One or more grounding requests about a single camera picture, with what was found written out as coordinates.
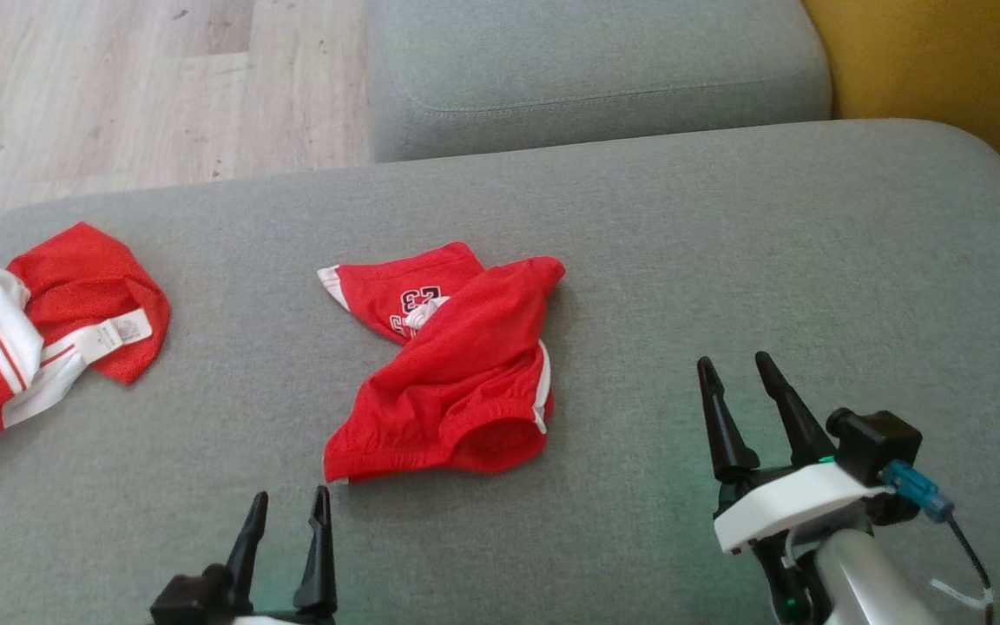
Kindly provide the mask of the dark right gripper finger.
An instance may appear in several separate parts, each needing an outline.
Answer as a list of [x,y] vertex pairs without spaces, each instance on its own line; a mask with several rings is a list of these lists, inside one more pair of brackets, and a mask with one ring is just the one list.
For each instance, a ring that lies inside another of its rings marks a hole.
[[836,455],[836,446],[793,385],[782,375],[770,353],[756,352],[754,361],[763,388],[777,407],[785,428],[791,465],[803,467],[831,462]]
[[703,414],[707,431],[707,446],[714,478],[722,484],[733,484],[758,470],[760,459],[742,438],[725,400],[725,386],[712,364],[705,356],[697,361]]

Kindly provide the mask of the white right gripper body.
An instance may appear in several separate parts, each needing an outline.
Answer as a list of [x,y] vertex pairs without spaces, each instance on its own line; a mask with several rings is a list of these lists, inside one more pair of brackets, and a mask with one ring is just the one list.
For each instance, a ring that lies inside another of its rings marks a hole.
[[890,486],[865,486],[836,463],[783,471],[731,465],[717,479],[731,493],[714,515],[715,536],[727,554],[779,535],[791,550],[841,530],[869,530],[866,504],[894,494]]

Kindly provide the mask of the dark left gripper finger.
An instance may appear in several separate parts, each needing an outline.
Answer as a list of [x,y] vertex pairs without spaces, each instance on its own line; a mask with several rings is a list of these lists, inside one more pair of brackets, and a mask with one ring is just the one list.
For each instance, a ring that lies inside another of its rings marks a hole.
[[227,604],[234,610],[253,610],[250,601],[250,590],[253,586],[255,570],[255,554],[257,554],[266,529],[267,503],[269,495],[261,491],[254,495],[245,522],[235,538],[233,549],[227,558],[227,570],[231,578],[230,589],[227,591]]
[[332,620],[339,601],[328,486],[317,488],[308,523],[311,542],[300,585],[293,595],[293,607],[302,620]]

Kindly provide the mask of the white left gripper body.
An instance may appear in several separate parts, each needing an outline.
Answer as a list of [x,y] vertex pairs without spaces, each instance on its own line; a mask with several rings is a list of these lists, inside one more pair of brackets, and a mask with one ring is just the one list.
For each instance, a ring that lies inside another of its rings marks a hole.
[[313,606],[298,612],[255,612],[234,608],[231,624],[334,624],[337,606]]

